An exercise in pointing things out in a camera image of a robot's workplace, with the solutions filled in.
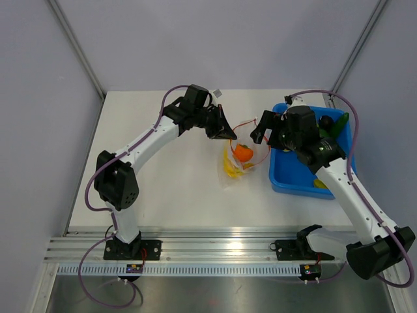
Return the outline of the clear zip top bag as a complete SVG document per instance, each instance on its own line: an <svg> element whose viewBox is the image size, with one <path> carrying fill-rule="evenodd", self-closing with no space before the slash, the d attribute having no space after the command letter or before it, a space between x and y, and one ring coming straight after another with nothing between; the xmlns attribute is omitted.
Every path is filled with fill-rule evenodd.
<svg viewBox="0 0 417 313"><path fill-rule="evenodd" d="M229 188L254 172L270 155L268 138L254 143L250 133L258 126L257 118L242 121L232 128L235 140L228 140L218 159L218 179L222 188Z"/></svg>

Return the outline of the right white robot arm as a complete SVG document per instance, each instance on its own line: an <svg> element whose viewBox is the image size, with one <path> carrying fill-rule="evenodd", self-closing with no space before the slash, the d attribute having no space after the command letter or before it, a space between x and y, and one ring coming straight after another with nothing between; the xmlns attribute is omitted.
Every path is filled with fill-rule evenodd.
<svg viewBox="0 0 417 313"><path fill-rule="evenodd" d="M290 150L331 191L348 216L358 237L355 243L329 234L322 226L310 226L298 232L296 252L311 258L322 252L346 261L362 279L379 277L389 267L405 261L409 280L414 281L414 269L408 251L416 236L408 226L399 227L369 195L355 175L351 156L346 155L337 141L322 137L315 112L307 105L292 105L283 113L264 111L250 134L254 143L261 143L270 131L268 145L273 149Z"/></svg>

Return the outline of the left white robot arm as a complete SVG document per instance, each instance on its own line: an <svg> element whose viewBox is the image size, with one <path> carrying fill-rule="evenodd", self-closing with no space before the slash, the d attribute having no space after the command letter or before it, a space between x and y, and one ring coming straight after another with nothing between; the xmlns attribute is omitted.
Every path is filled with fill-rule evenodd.
<svg viewBox="0 0 417 313"><path fill-rule="evenodd" d="M110 212L113 233L105 238L104 259L159 260L162 243L143 240L132 205L139 196L136 176L145 163L169 142L193 127L211 140L235 140L223 108L198 85L183 85L185 93L171 104L162 103L156 122L116 152L102 151L88 188L94 188Z"/></svg>

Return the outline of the orange tomato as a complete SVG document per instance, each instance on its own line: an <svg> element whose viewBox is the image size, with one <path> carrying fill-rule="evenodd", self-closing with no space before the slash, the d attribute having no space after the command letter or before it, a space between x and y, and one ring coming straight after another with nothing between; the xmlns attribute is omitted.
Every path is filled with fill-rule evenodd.
<svg viewBox="0 0 417 313"><path fill-rule="evenodd" d="M247 145L237 144L233 154L239 162L248 162L253 158L253 150Z"/></svg>

